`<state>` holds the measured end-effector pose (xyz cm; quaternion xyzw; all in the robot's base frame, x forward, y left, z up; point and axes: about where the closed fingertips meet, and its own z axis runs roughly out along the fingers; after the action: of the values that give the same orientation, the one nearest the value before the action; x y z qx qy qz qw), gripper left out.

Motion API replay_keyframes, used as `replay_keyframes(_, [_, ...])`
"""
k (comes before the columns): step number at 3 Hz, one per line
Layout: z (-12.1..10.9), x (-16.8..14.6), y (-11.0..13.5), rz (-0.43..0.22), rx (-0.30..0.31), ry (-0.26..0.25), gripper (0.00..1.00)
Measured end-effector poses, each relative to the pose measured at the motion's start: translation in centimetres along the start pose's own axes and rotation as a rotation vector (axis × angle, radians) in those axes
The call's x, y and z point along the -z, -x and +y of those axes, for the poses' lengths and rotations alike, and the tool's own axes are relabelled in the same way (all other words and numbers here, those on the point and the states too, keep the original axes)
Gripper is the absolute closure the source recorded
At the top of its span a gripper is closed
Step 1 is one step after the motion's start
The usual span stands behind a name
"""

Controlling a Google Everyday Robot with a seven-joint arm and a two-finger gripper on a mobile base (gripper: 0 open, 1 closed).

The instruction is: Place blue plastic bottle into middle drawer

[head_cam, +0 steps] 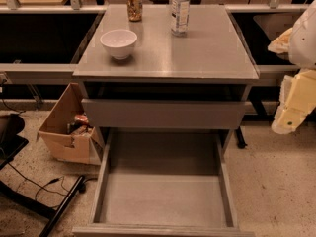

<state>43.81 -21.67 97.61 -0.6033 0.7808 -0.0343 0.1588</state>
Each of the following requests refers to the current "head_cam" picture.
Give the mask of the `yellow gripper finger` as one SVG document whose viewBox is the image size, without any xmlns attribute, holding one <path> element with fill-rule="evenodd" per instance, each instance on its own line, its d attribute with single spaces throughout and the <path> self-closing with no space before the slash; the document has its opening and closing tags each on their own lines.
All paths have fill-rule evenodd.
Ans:
<svg viewBox="0 0 316 237">
<path fill-rule="evenodd" d="M 302 69 L 294 77 L 285 75 L 279 93 L 272 131 L 295 132 L 316 108 L 316 71 Z"/>
<path fill-rule="evenodd" d="M 268 51 L 276 53 L 276 54 L 288 53 L 289 39 L 290 39 L 291 33 L 292 33 L 292 28 L 289 28 L 286 31 L 284 31 L 279 37 L 274 39 L 268 45 Z"/>
</svg>

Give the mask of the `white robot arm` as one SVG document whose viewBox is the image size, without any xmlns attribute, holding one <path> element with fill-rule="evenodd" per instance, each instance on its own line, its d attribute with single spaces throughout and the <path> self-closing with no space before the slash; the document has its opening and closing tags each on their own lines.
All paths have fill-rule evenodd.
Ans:
<svg viewBox="0 0 316 237">
<path fill-rule="evenodd" d="M 288 53 L 289 61 L 300 67 L 294 76 L 285 76 L 279 93 L 272 130 L 289 134 L 316 108 L 316 1 L 294 23 L 268 45 L 268 51 Z"/>
</svg>

